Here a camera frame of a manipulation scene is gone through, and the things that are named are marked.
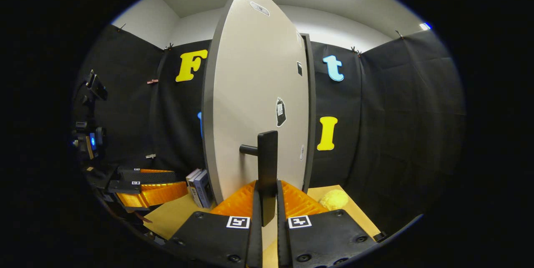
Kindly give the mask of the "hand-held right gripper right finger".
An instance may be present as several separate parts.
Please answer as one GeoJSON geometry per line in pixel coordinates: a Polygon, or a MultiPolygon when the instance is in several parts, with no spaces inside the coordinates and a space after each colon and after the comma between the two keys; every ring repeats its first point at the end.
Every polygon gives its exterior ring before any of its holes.
{"type": "Polygon", "coordinates": [[[386,238],[344,209],[328,210],[284,181],[277,186],[280,268],[346,268],[386,238]]]}

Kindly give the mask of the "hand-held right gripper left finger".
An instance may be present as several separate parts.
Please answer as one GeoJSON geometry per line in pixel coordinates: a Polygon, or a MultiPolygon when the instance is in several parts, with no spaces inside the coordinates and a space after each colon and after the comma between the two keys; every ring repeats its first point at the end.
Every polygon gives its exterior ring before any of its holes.
{"type": "Polygon", "coordinates": [[[252,181],[210,212],[196,211],[165,243],[191,268],[261,268],[262,221],[252,181]]]}

